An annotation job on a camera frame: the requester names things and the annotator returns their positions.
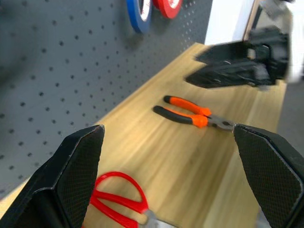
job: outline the white wall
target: white wall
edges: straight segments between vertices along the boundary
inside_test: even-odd
[[[205,44],[241,40],[254,0],[213,0]]]

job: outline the red scissors handle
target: red scissors handle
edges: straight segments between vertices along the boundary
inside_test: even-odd
[[[121,177],[121,178],[124,178],[127,181],[129,181],[139,191],[142,201],[137,202],[137,201],[127,199],[125,197],[117,196],[117,195],[114,195],[111,193],[98,191],[97,186],[102,181],[104,181],[105,179],[107,179],[109,177]],[[137,228],[138,227],[138,223],[135,220],[132,220],[132,219],[114,211],[113,209],[111,209],[107,205],[105,205],[103,202],[99,201],[98,198],[118,203],[118,204],[123,205],[127,208],[130,208],[138,213],[144,213],[149,208],[146,196],[144,195],[142,188],[132,177],[130,177],[127,174],[122,173],[122,172],[116,172],[116,171],[108,172],[108,173],[105,173],[102,176],[98,177],[95,182],[95,189],[93,190],[93,194],[92,194],[90,202],[97,209],[99,209],[102,213],[104,213],[111,219],[115,220],[122,226],[127,227],[127,228]]]

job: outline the gray pegboard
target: gray pegboard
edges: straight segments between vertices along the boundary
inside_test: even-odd
[[[63,138],[118,105],[193,42],[212,0],[188,0],[174,20],[153,9],[136,34],[125,0],[3,0],[0,12],[0,199]]]

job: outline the pliers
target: pliers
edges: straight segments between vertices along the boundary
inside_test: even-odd
[[[179,122],[182,124],[192,124],[199,128],[205,126],[219,127],[224,130],[232,131],[235,123],[216,115],[213,115],[208,108],[199,107],[198,105],[187,101],[180,97],[175,96],[165,96],[163,98],[164,102],[171,105],[187,109],[194,113],[194,115],[184,114],[181,112],[174,111],[169,108],[164,108],[161,106],[155,106],[153,111],[169,120]]]

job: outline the wooden tabletop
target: wooden tabletop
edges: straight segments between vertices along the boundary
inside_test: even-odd
[[[174,95],[209,107],[213,114],[226,119],[276,131],[284,83],[260,92],[249,86],[207,90],[183,80],[202,66],[193,57],[205,48],[194,44],[98,122],[105,126],[98,175],[108,171],[129,174],[143,188],[157,217],[178,227],[254,227],[258,204],[233,134],[175,123],[152,111],[155,105],[170,106],[162,98]],[[139,199],[135,188],[119,178],[110,179],[100,189]],[[20,190],[1,202],[2,211]],[[106,204],[141,222],[145,220],[121,206]],[[119,225],[89,205],[84,227]]]

